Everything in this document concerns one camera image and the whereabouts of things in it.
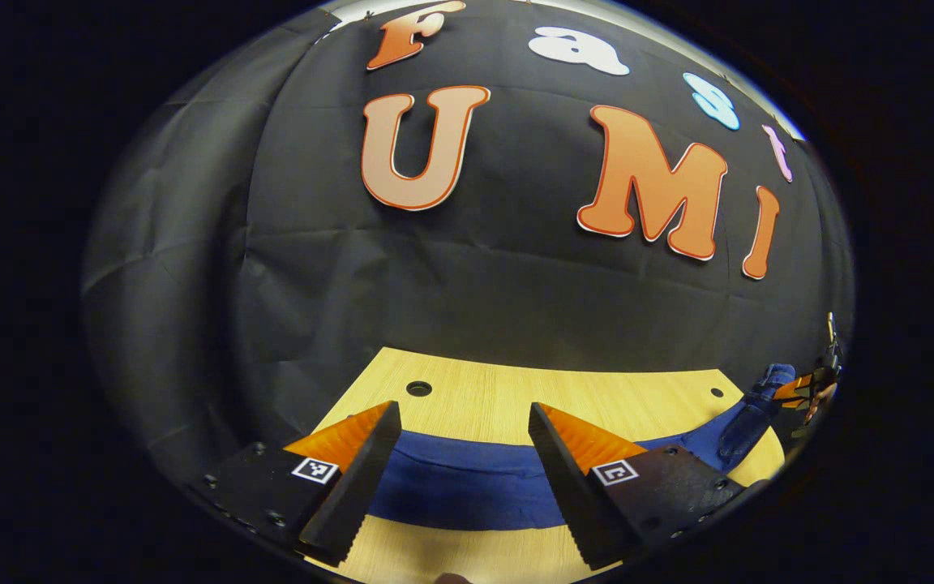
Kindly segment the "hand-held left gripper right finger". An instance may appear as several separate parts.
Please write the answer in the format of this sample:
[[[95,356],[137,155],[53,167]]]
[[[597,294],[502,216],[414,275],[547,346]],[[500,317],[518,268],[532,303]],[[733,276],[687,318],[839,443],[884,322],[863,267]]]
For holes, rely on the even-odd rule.
[[[767,428],[763,401],[742,401],[689,432],[642,441],[548,404],[529,411],[542,469],[591,569],[651,556],[748,498],[730,472]]]

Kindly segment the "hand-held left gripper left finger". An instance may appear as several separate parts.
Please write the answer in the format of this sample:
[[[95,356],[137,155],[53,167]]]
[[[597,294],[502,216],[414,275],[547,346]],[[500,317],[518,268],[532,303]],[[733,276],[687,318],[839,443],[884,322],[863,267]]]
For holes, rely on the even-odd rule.
[[[381,402],[286,446],[257,441],[186,487],[267,547],[336,568],[348,558],[401,429],[399,403]]]

